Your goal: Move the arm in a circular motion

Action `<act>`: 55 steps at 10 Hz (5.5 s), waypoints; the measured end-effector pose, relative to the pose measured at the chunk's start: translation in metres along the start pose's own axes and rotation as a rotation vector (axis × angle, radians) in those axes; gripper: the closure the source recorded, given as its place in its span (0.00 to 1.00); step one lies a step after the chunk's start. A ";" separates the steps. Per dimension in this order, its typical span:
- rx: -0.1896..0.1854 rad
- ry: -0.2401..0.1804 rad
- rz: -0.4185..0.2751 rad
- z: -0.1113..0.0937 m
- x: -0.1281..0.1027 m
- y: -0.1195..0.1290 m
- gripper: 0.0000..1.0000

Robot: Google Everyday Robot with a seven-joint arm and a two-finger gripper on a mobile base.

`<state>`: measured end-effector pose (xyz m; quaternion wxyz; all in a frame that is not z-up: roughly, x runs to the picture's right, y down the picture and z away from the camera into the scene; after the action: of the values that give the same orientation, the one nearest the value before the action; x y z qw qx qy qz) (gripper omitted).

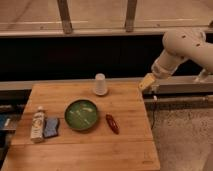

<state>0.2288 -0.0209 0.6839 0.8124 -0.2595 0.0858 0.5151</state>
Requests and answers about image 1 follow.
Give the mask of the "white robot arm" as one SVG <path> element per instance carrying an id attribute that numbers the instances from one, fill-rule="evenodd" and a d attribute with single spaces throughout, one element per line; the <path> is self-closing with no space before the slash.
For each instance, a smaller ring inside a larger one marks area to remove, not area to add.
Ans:
<path id="1" fill-rule="evenodd" d="M 164 33 L 162 38 L 163 51 L 151 66 L 138 88 L 146 90 L 157 79 L 171 77 L 178 67 L 191 60 L 202 67 L 195 82 L 204 82 L 213 74 L 213 43 L 206 41 L 206 34 L 199 29 L 172 29 Z"/>

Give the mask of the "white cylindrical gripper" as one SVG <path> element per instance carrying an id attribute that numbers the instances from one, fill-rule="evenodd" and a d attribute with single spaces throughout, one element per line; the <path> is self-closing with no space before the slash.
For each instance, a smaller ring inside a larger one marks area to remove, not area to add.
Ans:
<path id="1" fill-rule="evenodd" d="M 139 89 L 144 91 L 155 82 L 155 77 L 158 79 L 166 79 L 170 77 L 170 72 L 164 69 L 157 60 L 151 66 L 152 73 L 147 73 L 142 81 L 139 83 Z"/>

